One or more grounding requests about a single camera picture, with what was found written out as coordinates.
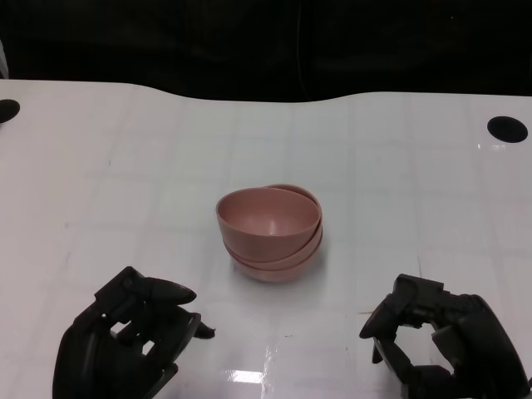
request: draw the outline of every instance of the bowl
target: bowl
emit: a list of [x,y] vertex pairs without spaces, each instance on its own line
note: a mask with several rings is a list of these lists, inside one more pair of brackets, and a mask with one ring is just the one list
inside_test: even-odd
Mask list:
[[253,262],[295,254],[314,236],[320,221],[318,207],[307,197],[264,187],[226,195],[216,205],[216,214],[227,247]]
[[320,219],[323,217],[322,206],[319,204],[318,199],[314,195],[312,195],[310,191],[304,189],[303,187],[299,187],[298,185],[268,185],[267,187],[270,187],[272,189],[288,190],[307,197],[309,200],[311,200],[314,204],[318,206]]
[[264,283],[284,283],[292,281],[304,273],[314,256],[318,253],[321,241],[322,240],[320,237],[317,248],[304,261],[292,268],[286,268],[284,270],[261,270],[259,268],[252,268],[251,266],[242,263],[235,258],[233,258],[233,262],[240,272],[250,278],[254,278],[255,280],[262,281]]
[[307,245],[302,247],[295,254],[273,262],[254,262],[252,260],[246,260],[239,257],[238,254],[231,250],[231,248],[229,248],[227,245],[225,245],[225,249],[227,249],[227,252],[229,252],[231,258],[239,261],[242,264],[251,266],[252,268],[259,268],[261,270],[283,270],[286,268],[292,268],[308,258],[317,249],[319,243],[321,242],[322,231],[322,225],[320,224],[316,230],[316,234],[314,234],[310,241],[308,241]]

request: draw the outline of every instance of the black hole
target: black hole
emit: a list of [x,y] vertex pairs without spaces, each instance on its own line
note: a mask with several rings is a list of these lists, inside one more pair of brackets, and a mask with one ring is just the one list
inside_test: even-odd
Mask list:
[[0,100],[0,123],[10,121],[20,111],[20,104],[14,100]]
[[496,139],[507,143],[520,143],[529,135],[526,126],[509,116],[497,116],[488,122],[488,131]]

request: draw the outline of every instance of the stacked bowls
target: stacked bowls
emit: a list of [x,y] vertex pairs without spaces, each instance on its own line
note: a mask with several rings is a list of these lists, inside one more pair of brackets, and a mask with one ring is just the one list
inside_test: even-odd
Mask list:
[[295,185],[235,191],[216,205],[225,248],[251,278],[275,283],[304,272],[322,242],[322,209]]

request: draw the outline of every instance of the table surface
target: table surface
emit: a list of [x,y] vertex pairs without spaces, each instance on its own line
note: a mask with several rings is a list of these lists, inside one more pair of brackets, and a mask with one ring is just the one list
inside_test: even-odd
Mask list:
[[[532,373],[532,99],[371,93],[306,104],[201,101],[141,86],[0,81],[0,398],[51,397],[62,333],[133,265],[192,288],[217,328],[158,399],[399,398],[357,335],[399,273],[483,296]],[[320,200],[320,262],[294,283],[235,271],[214,206],[293,183]],[[403,329],[415,364],[442,363]]]

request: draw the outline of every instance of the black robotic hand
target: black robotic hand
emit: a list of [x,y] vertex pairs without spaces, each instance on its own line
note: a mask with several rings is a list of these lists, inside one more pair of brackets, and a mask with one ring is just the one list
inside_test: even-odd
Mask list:
[[0,100],[0,124],[10,121],[20,111],[20,104],[14,100]]
[[[151,399],[177,373],[174,361],[192,337],[214,337],[198,313],[178,306],[192,302],[193,291],[132,267],[95,297],[63,335],[53,399]],[[113,333],[117,323],[126,326]]]
[[[435,329],[432,341],[454,369],[413,366],[395,344],[399,326]],[[530,393],[521,360],[488,304],[453,295],[443,284],[401,274],[367,320],[360,338],[373,338],[373,363],[384,360],[405,399],[520,399]]]

